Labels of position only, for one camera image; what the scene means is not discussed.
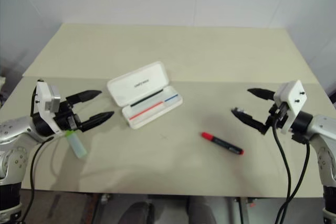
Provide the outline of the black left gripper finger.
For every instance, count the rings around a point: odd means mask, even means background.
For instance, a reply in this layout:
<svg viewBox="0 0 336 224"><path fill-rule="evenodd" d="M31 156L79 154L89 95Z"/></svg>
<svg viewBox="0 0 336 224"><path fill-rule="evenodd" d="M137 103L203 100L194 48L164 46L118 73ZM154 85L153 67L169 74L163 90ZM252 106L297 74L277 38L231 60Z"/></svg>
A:
<svg viewBox="0 0 336 224"><path fill-rule="evenodd" d="M88 131L92 128L95 128L108 119L110 119L114 115L114 111L108 111L108 112L102 112L99 114L96 114L94 116L91 116L88 120L81 122L78 126L78 129L81 132Z"/></svg>
<svg viewBox="0 0 336 224"><path fill-rule="evenodd" d="M72 108L75 104L92 100L101 93L100 90L86 90L66 97L66 101L68 106Z"/></svg>

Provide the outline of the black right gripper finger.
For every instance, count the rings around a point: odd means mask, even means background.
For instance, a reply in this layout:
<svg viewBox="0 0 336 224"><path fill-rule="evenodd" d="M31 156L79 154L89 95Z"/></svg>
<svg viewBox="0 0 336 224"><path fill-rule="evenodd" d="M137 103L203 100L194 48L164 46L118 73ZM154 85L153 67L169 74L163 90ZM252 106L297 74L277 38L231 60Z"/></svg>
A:
<svg viewBox="0 0 336 224"><path fill-rule="evenodd" d="M271 90L262 89L262 88L250 88L247 91L261 99L272 100L272 101L274 100L275 92Z"/></svg>
<svg viewBox="0 0 336 224"><path fill-rule="evenodd" d="M231 112L242 123L256 129L262 135L265 135L266 132L268 131L268 127L265 124L253 119L253 117L251 115L245 113L243 110L235 107L235 108L231 109Z"/></svg>

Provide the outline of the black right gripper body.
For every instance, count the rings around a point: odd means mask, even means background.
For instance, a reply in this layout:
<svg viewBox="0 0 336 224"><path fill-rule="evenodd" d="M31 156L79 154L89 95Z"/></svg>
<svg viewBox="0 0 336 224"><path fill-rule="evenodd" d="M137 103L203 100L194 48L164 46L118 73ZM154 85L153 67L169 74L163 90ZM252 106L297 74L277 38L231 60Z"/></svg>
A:
<svg viewBox="0 0 336 224"><path fill-rule="evenodd" d="M278 120L276 123L277 129L282 129L283 125L288 119L287 111L289 110L287 102L281 102L280 105L276 105L275 103L269 109L269 116L265 123L266 129L269 129L273 126L274 120Z"/></svg>

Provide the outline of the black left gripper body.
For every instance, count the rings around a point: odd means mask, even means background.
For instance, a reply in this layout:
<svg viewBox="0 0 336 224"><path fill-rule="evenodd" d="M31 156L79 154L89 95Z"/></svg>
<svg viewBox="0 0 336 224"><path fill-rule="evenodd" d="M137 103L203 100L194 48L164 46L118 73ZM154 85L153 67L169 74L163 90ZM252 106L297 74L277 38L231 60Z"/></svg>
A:
<svg viewBox="0 0 336 224"><path fill-rule="evenodd" d="M54 120L61 130L82 130L81 120L72 110L74 105L79 102L76 100L66 100L60 103L59 111L55 113Z"/></svg>

